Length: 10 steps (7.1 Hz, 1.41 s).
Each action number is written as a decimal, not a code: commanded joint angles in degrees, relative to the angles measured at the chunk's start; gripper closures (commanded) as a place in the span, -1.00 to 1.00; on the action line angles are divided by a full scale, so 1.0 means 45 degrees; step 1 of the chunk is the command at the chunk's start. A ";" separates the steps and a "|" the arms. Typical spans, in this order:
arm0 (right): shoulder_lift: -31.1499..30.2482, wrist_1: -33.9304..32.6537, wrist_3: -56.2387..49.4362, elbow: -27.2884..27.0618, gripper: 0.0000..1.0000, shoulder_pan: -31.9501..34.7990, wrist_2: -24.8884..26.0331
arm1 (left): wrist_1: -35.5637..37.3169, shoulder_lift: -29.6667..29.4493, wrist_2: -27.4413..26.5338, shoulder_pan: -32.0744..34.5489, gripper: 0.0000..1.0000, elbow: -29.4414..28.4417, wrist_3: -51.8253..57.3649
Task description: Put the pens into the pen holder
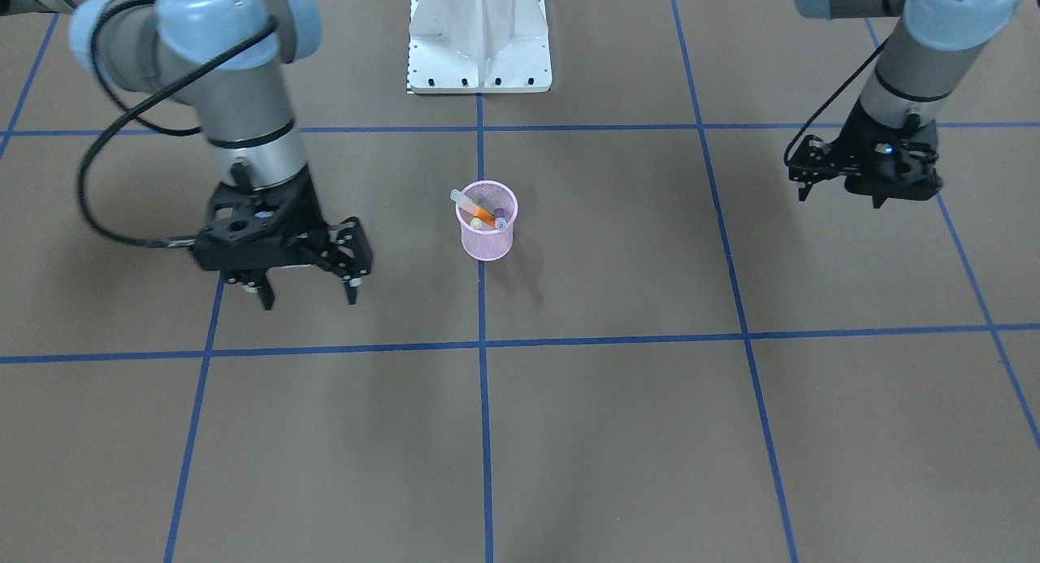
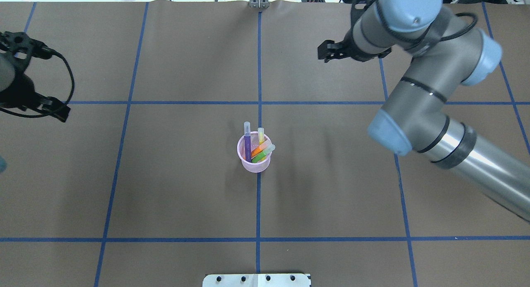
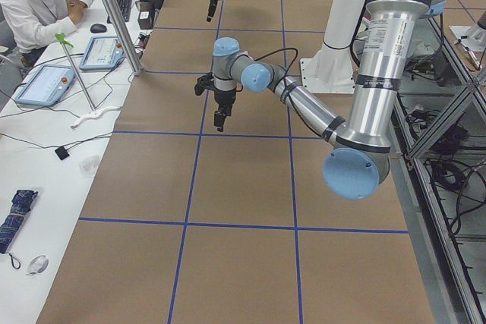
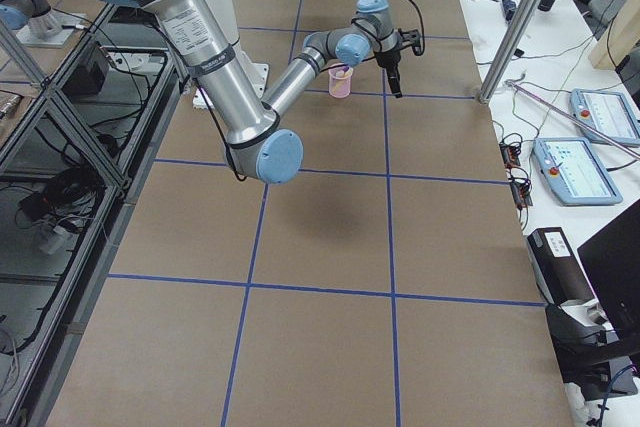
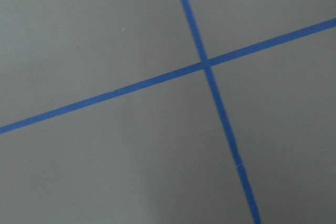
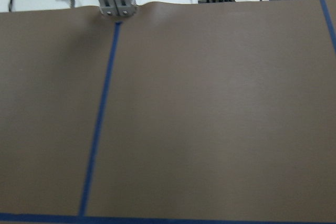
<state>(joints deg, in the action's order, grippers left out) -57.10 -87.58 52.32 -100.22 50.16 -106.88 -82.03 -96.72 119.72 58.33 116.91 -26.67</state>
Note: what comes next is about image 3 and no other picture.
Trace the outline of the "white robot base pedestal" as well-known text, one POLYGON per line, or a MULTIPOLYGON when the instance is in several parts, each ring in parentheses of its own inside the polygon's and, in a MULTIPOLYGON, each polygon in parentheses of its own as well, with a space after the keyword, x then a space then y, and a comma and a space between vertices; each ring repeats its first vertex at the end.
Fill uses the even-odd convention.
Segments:
POLYGON ((322 46, 301 60, 301 78, 312 93, 354 92, 351 43, 365 0, 333 0, 322 46))

